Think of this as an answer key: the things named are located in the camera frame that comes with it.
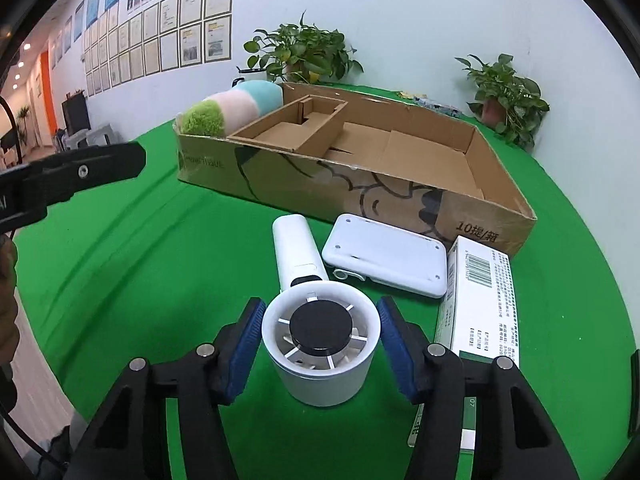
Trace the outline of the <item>person's left hand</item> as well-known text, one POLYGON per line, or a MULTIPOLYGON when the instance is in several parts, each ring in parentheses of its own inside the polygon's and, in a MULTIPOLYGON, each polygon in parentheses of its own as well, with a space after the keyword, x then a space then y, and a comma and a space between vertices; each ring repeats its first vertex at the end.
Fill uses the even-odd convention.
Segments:
POLYGON ((11 362, 20 342, 16 325, 18 313, 15 299, 17 249, 13 240, 1 235, 0 254, 0 364, 11 362))

